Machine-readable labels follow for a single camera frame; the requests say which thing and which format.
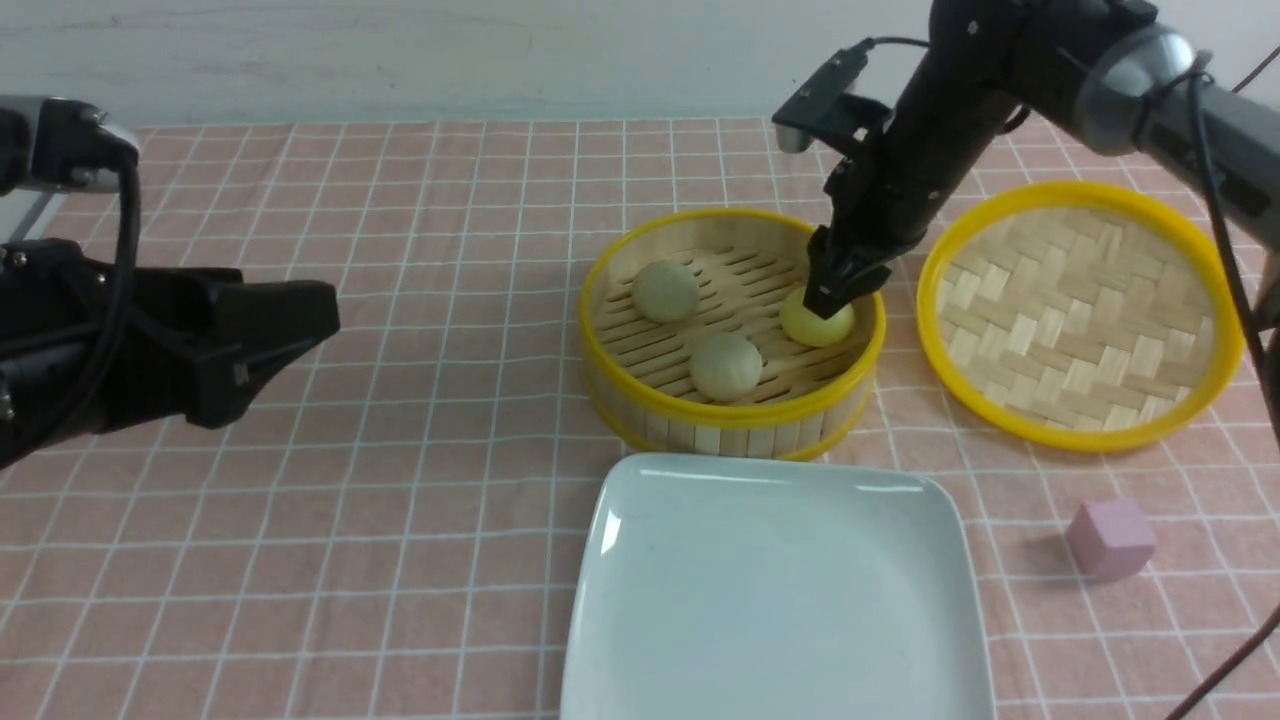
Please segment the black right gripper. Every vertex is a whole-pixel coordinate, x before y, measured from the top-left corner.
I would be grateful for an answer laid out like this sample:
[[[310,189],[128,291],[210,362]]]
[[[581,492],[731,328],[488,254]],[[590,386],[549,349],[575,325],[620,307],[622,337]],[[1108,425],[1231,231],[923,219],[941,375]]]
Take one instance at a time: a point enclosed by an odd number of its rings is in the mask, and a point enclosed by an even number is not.
[[[879,291],[890,263],[922,242],[1010,114],[1010,94],[927,51],[870,145],[869,183],[836,199],[829,227],[809,238],[804,307],[829,319]]]

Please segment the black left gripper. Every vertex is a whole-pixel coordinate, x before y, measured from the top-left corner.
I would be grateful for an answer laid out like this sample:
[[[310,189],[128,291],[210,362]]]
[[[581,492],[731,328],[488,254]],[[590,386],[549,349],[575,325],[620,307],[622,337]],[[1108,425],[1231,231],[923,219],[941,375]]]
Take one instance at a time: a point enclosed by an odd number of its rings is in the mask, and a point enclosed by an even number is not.
[[[113,275],[69,240],[3,246],[4,466],[79,436],[168,416],[228,427],[306,346],[340,329],[337,288],[324,281],[143,268],[105,377],[79,392]]]

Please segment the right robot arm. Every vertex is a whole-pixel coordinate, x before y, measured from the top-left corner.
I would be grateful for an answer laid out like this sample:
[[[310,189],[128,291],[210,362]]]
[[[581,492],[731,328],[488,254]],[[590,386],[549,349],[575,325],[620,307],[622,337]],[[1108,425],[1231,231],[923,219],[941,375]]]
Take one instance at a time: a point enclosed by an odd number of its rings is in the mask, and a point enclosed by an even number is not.
[[[774,115],[841,155],[809,242],[804,305],[877,292],[982,154],[1029,114],[1105,158],[1142,152],[1277,255],[1277,113],[1220,88],[1147,1],[936,1],[892,108],[851,95],[881,38],[835,54]]]

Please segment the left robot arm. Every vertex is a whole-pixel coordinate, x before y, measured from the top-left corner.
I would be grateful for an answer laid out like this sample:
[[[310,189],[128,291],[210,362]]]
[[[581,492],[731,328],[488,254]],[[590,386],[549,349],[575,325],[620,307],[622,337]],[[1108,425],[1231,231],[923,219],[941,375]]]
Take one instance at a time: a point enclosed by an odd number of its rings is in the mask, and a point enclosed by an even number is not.
[[[115,258],[72,240],[3,245],[1,462],[169,416],[238,421],[283,369],[340,328],[323,281],[142,268],[140,146],[92,104],[3,99],[3,192],[115,193]]]

